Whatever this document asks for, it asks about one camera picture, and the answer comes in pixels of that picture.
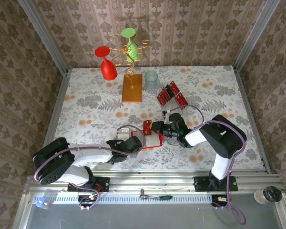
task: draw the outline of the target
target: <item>gray floor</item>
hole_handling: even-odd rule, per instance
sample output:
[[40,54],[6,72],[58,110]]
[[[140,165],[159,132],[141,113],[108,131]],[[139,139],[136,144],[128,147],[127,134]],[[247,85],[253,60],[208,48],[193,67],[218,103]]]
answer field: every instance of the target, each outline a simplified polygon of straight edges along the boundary
[[43,210],[33,206],[29,229],[280,229],[276,208],[259,205],[253,195],[234,195],[247,224],[240,226],[229,209],[214,210],[194,204],[99,204],[90,211],[77,205],[52,205]]

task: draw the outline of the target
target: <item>orange wooden block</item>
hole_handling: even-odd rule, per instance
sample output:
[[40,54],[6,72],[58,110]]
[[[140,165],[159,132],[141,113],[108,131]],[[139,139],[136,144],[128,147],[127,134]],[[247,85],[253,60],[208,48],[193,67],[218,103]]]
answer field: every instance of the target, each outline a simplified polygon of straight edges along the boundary
[[134,103],[142,102],[142,75],[134,74],[130,76],[133,81],[133,88],[131,81],[124,75],[122,102]]

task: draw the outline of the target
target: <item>table surface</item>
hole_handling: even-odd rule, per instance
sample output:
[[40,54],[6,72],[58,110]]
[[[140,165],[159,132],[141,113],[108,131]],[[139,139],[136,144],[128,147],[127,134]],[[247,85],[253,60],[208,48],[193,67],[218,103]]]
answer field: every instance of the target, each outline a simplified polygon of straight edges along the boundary
[[[118,76],[113,81],[104,80],[99,68],[72,69],[55,138],[65,137],[69,143],[98,144],[115,139],[116,129],[122,125],[143,129],[144,120],[163,120],[155,96],[144,87],[141,103],[122,103],[125,69],[117,68]],[[232,66],[135,67],[134,72],[144,76],[148,70],[156,71],[165,85],[174,80],[188,103],[202,110],[205,120],[222,114],[245,132],[246,149],[237,157],[234,169],[263,169]],[[201,123],[200,114],[189,107],[182,111],[182,117],[189,128]],[[212,168],[214,160],[215,151],[207,142],[187,149],[164,141],[162,147],[144,149],[124,162],[87,166],[94,170],[205,170]]]

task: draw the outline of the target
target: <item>glass cup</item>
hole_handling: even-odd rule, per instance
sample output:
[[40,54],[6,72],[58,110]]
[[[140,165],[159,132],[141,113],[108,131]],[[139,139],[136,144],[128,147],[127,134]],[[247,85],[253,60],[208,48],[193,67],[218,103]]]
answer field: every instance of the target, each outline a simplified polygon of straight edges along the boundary
[[145,89],[149,93],[156,93],[159,88],[158,74],[155,71],[147,71],[144,75]]

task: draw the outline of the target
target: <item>green handle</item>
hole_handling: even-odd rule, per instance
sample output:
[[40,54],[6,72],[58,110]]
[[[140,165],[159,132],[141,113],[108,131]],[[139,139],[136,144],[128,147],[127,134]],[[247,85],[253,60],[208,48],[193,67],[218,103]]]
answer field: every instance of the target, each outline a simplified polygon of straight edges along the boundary
[[173,198],[173,196],[161,196],[160,200],[169,200],[171,198]]

